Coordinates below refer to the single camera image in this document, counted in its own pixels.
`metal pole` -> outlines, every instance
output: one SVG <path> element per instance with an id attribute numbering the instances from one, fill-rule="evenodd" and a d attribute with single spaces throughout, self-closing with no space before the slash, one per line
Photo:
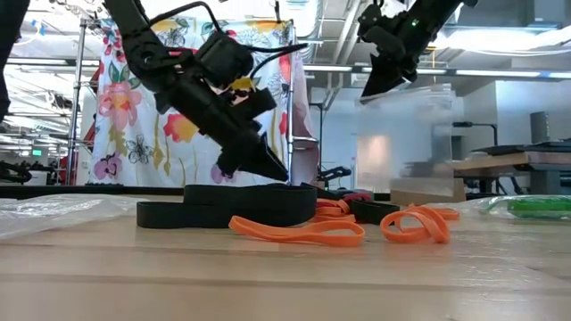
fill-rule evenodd
<path id="1" fill-rule="evenodd" d="M 57 145 L 57 169 L 55 169 L 55 184 L 59 185 L 60 184 L 60 169 L 62 169 L 62 164 L 61 164 L 61 160 L 62 160 L 62 145 L 58 144 Z"/>
<path id="2" fill-rule="evenodd" d="M 319 105 L 319 170 L 323 169 L 323 103 Z"/>
<path id="3" fill-rule="evenodd" d="M 65 172 L 65 185 L 69 185 L 71 182 L 71 172 L 73 170 L 73 163 L 75 162 L 75 138 L 78 132 L 77 127 L 79 113 L 79 90 L 81 89 L 81 67 L 83 62 L 83 52 L 85 50 L 86 44 L 87 21 L 85 19 L 81 19 L 79 26 L 81 27 L 81 31 L 79 32 L 78 57 L 76 59 L 75 82 L 73 84 L 73 109 L 71 112 L 70 137 L 68 141 L 68 163 Z"/>
<path id="4" fill-rule="evenodd" d="M 292 26 L 293 40 L 295 40 L 295 26 Z M 289 94 L 287 96 L 287 173 L 289 178 L 287 179 L 288 184 L 292 184 L 292 177 L 294 173 L 292 172 L 292 160 L 294 158 L 294 64 L 295 64 L 295 53 L 290 53 L 290 76 L 289 76 Z"/>

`black strap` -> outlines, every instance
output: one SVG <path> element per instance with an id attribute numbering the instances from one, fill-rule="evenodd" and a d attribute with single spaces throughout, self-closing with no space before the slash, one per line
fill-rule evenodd
<path id="1" fill-rule="evenodd" d="M 385 216 L 401 210 L 400 207 L 380 202 L 353 200 L 349 202 L 351 213 L 359 223 L 380 225 Z"/>
<path id="2" fill-rule="evenodd" d="M 339 193 L 331 193 L 329 191 L 325 191 L 319 188 L 317 188 L 317 190 L 318 190 L 318 198 L 320 199 L 326 199 L 332 201 L 339 201 L 343 199 L 343 195 Z M 351 214 L 355 216 L 357 222 L 365 224 L 380 225 L 381 220 L 383 220 L 385 216 L 394 213 L 395 211 L 401 210 L 401 208 L 398 206 L 381 202 L 351 200 L 348 201 L 348 203 L 351 209 Z"/>
<path id="3" fill-rule="evenodd" d="M 316 202 L 317 190 L 307 186 L 188 185 L 182 203 L 138 203 L 137 225 L 228 228 L 232 216 L 237 215 L 268 226 L 295 226 L 313 218 Z"/>

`red object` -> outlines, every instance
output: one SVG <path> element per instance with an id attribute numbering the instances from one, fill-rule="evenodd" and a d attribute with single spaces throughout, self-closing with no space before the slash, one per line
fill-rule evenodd
<path id="1" fill-rule="evenodd" d="M 282 72 L 282 77 L 289 84 L 292 81 L 292 63 L 289 55 L 279 57 L 279 69 Z"/>
<path id="2" fill-rule="evenodd" d="M 282 119 L 279 121 L 279 134 L 283 135 L 287 131 L 287 112 L 282 113 Z"/>
<path id="3" fill-rule="evenodd" d="M 353 200 L 372 202 L 373 198 L 371 197 L 371 195 L 369 195 L 367 193 L 350 193 L 350 194 L 346 194 L 343 197 L 343 200 L 346 202 L 353 201 Z"/>
<path id="4" fill-rule="evenodd" d="M 194 49 L 194 48 L 182 48 L 181 47 L 181 48 L 177 48 L 177 50 L 169 51 L 169 54 L 171 56 L 178 56 L 178 55 L 182 54 L 182 52 L 184 52 L 185 50 L 190 50 L 193 52 L 193 54 L 196 54 L 196 52 L 198 51 L 198 49 Z"/>

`orange flower print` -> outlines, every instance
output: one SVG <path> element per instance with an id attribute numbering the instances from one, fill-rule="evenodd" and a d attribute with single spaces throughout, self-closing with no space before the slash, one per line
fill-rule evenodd
<path id="1" fill-rule="evenodd" d="M 127 81 L 106 85 L 99 97 L 99 114 L 111 116 L 115 129 L 123 130 L 137 121 L 137 105 L 142 100 L 141 93 L 132 90 Z"/>
<path id="2" fill-rule="evenodd" d="M 167 124 L 162 129 L 164 135 L 172 136 L 175 143 L 181 141 L 189 143 L 198 131 L 198 127 L 192 121 L 179 113 L 170 114 L 167 118 Z"/>

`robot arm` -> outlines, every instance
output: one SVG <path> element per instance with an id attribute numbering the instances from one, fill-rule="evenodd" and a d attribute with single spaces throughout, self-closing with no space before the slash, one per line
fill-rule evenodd
<path id="1" fill-rule="evenodd" d="M 461 4 L 474 7 L 478 0 L 417 0 L 407 12 L 392 18 L 381 13 L 380 4 L 370 4 L 358 18 L 358 36 L 377 46 L 371 54 L 372 71 L 362 96 L 385 93 L 417 79 L 420 55 Z"/>
<path id="2" fill-rule="evenodd" d="M 254 90 L 248 99 L 233 106 L 220 90 L 238 78 L 248 76 L 253 67 L 252 51 L 276 52 L 269 60 L 289 54 L 306 45 L 282 48 L 256 48 L 238 44 L 227 36 L 204 2 L 194 2 L 149 20 L 139 0 L 105 0 L 107 10 L 117 23 L 131 72 L 154 92 L 157 110 L 174 107 L 222 148 L 218 166 L 226 176 L 236 170 L 286 181 L 287 169 L 268 148 L 266 135 L 254 118 L 272 110 L 276 103 L 269 90 Z M 217 30 L 196 53 L 183 51 L 173 56 L 151 30 L 154 23 L 194 8 L 205 7 Z"/>

